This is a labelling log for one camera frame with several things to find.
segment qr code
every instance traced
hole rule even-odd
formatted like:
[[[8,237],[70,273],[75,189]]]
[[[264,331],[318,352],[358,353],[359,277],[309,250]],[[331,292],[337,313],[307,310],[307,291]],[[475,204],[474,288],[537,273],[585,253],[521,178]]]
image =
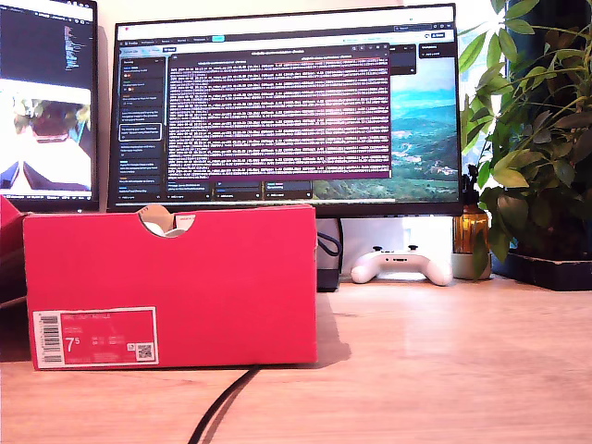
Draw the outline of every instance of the qr code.
[[[153,361],[154,360],[154,343],[146,342],[136,344],[136,361]]]

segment game controller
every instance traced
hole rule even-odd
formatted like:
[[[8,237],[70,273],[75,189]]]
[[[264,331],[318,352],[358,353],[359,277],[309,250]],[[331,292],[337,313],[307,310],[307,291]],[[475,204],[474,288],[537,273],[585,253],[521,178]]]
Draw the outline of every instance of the game controller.
[[[452,282],[452,267],[443,261],[436,261],[417,251],[410,245],[407,252],[385,252],[381,247],[364,254],[353,264],[351,280],[364,284],[382,271],[419,272],[432,283],[446,286]]]

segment cable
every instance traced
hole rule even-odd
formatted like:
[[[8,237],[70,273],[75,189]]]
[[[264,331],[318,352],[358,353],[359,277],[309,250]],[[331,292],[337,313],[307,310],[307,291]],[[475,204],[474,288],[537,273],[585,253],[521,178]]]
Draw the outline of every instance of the cable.
[[[253,377],[259,372],[260,369],[260,365],[254,365],[253,367],[251,367],[249,371],[247,371],[239,379],[234,381],[232,385],[230,385],[230,387],[224,390],[220,396],[218,396],[217,400],[215,400],[214,403],[210,406],[210,408],[207,409],[207,412],[205,412],[205,414],[202,417],[202,420],[199,422],[197,427],[195,427],[193,435],[191,435],[188,444],[197,444],[199,442],[208,423],[212,420],[214,414],[218,411],[222,404],[224,404],[224,401],[227,400],[228,397],[232,394],[232,392],[238,389],[241,385],[247,384],[251,379],[253,379]]]
[[[345,240],[343,239],[343,225],[341,224],[341,218],[337,218],[337,229],[339,231],[339,241],[341,242],[341,255],[339,256],[339,274],[343,269],[343,245]]]
[[[318,242],[318,246],[321,247],[323,249],[323,251],[325,253],[327,253],[329,256],[332,257],[337,257],[340,256],[341,253],[343,253],[343,247],[341,246],[341,242],[339,242],[337,239],[329,236],[328,234],[325,233],[316,233],[316,235],[321,238],[321,239],[325,239],[326,241],[330,241],[332,243],[335,244],[337,251],[334,252],[332,251],[329,247],[327,247],[322,241]]]

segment computer monitor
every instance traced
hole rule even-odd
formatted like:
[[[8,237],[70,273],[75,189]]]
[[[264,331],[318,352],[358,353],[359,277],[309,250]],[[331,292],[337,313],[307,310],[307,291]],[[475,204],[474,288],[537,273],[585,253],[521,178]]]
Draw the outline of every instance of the computer monitor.
[[[98,210],[96,3],[0,0],[0,194]]]
[[[116,25],[109,210],[453,215],[454,4]]]

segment black object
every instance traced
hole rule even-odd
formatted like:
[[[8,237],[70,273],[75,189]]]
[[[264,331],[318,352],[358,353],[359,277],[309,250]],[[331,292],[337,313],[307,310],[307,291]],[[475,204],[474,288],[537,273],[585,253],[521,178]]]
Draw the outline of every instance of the black object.
[[[337,268],[317,268],[316,270],[316,291],[320,293],[332,293],[339,288],[339,274],[343,267],[343,226],[341,219],[337,218],[337,227],[339,232],[339,239],[328,236],[325,233],[317,233],[317,236],[326,241],[335,244],[336,251],[331,251],[322,241],[319,241],[321,249],[329,256],[338,257],[339,264]]]
[[[492,255],[492,271],[549,290],[592,290],[592,260],[556,262],[510,251],[503,264]]]
[[[339,288],[339,270],[337,268],[319,268],[316,270],[316,291],[332,293]]]
[[[222,406],[224,401],[227,400],[228,397],[236,389],[238,389],[240,386],[248,383],[251,379],[253,379],[253,377],[259,372],[260,368],[261,367],[259,365],[254,365],[247,373],[245,373],[239,379],[234,381],[230,387],[228,387],[226,390],[222,392],[220,396],[218,396],[218,398],[214,401],[210,408],[207,409],[207,412],[205,412],[205,415],[202,417],[202,420],[199,422],[197,427],[195,427],[193,435],[191,435],[191,438],[189,440],[189,444],[197,444],[199,442],[200,438],[202,437],[202,434],[205,431],[205,428],[207,427],[208,423],[212,420],[214,413],[218,411],[218,409]]]
[[[479,203],[479,191],[475,189],[479,171],[475,165],[469,165],[469,174],[463,174],[461,178],[462,204],[477,205]]]

